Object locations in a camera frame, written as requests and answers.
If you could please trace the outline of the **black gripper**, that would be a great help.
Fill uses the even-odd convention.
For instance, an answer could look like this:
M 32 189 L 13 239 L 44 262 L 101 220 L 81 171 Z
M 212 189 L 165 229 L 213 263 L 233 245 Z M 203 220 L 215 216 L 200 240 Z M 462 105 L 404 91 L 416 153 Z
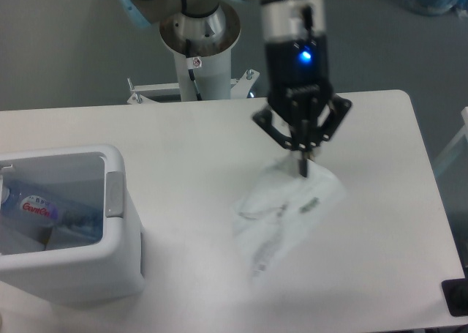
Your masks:
M 267 42 L 265 59 L 270 83 L 268 104 L 288 124 L 293 125 L 295 117 L 310 121 L 309 152 L 306 155 L 292 136 L 275 128 L 273 111 L 268 106 L 255 112 L 252 121 L 283 149 L 299 153 L 298 172 L 307 177 L 307 160 L 315 160 L 321 145 L 335 135 L 352 109 L 352 102 L 337 94 L 331 97 L 325 34 Z

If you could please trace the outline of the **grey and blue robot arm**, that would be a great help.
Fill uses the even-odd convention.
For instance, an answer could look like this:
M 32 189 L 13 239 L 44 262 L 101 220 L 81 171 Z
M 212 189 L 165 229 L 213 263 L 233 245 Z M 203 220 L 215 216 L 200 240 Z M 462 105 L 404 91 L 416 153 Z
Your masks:
M 185 59 L 218 55 L 240 35 L 226 0 L 120 0 L 137 22 L 158 24 L 169 48 Z M 332 138 L 351 109 L 329 80 L 325 0 L 257 0 L 270 88 L 253 121 L 298 155 L 298 172 Z

